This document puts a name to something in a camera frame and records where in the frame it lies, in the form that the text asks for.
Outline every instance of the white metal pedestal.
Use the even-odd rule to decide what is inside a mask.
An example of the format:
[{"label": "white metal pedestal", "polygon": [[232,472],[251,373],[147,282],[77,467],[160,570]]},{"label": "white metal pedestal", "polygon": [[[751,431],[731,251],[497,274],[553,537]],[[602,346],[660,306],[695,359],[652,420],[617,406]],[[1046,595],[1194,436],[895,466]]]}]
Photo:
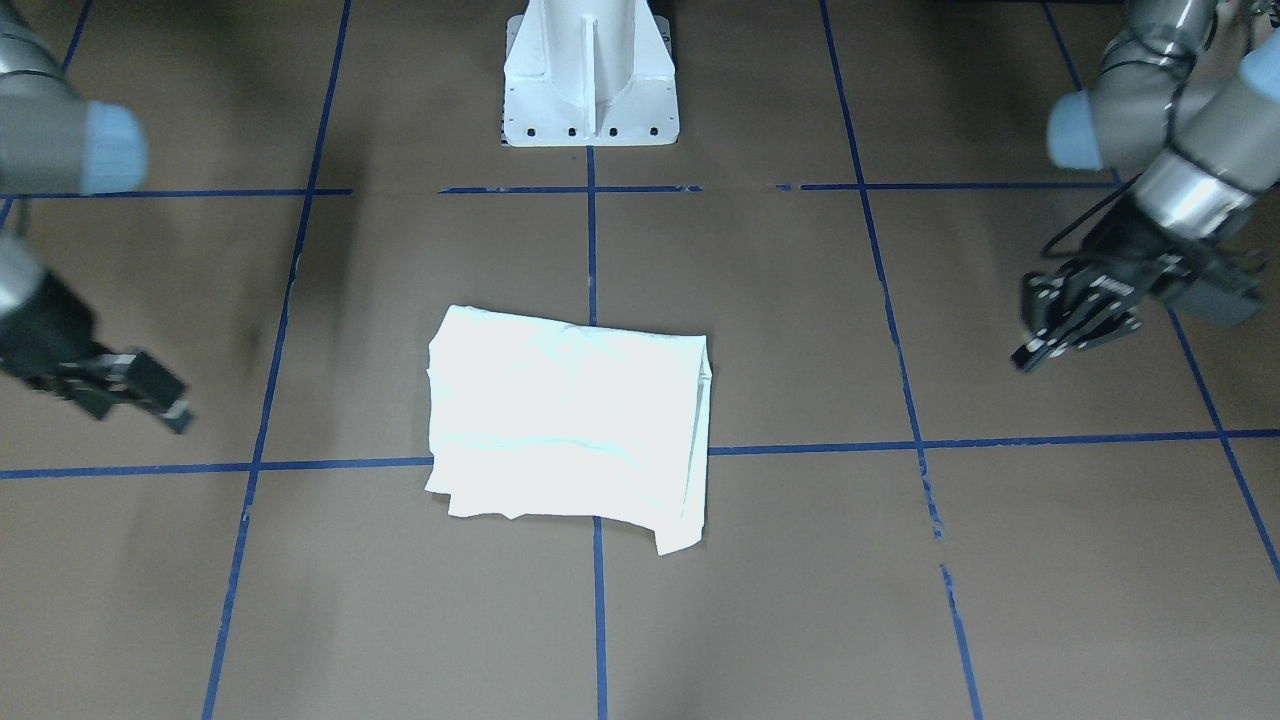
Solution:
[{"label": "white metal pedestal", "polygon": [[645,0],[530,0],[507,23],[503,138],[516,147],[676,142],[667,37]]}]

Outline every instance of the brown floor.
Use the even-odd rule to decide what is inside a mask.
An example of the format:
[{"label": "brown floor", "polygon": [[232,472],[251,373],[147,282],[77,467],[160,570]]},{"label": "brown floor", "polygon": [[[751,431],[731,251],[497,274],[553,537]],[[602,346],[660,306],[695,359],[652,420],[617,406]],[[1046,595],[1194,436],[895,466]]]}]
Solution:
[{"label": "brown floor", "polygon": [[[521,1],[351,5],[19,3],[151,142],[29,242],[198,418],[0,383],[0,717],[1275,716],[1280,309],[1007,364],[1117,5],[678,1],[680,142],[594,152],[498,143]],[[704,542],[448,518],[451,304],[709,334]]]}]

